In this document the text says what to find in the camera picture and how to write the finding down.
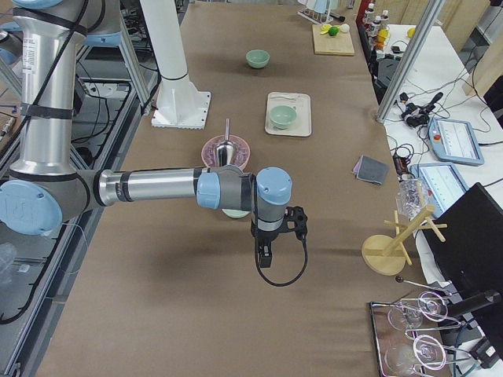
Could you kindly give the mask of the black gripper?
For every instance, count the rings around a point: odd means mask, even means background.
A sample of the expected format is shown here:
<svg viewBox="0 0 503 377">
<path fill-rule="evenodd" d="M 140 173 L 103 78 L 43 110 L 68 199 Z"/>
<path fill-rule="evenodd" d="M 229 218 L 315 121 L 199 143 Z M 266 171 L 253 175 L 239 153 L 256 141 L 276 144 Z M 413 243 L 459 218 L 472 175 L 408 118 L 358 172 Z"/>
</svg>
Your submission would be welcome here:
<svg viewBox="0 0 503 377">
<path fill-rule="evenodd" d="M 271 267 L 272 242 L 280 234 L 294 232 L 307 252 L 307 216 L 302 207 L 286 207 L 276 221 L 265 221 L 260 217 L 254 220 L 255 255 L 259 256 L 259 267 Z"/>
</svg>

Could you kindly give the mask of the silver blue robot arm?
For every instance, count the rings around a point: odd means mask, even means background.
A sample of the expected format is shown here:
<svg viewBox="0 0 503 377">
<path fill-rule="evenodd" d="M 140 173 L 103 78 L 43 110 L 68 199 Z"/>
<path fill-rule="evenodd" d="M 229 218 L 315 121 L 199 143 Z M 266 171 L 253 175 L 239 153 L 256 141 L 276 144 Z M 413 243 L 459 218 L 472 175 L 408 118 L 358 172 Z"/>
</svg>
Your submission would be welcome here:
<svg viewBox="0 0 503 377">
<path fill-rule="evenodd" d="M 272 258 L 278 235 L 307 239 L 307 216 L 290 207 L 292 179 L 278 167 L 246 174 L 239 167 L 114 171 L 90 168 L 72 143 L 77 52 L 122 47 L 117 1 L 17 1 L 22 31 L 20 154 L 1 187 L 1 220 L 15 232 L 41 235 L 98 207 L 151 199 L 196 199 L 212 210 L 251 213 L 255 256 Z"/>
</svg>

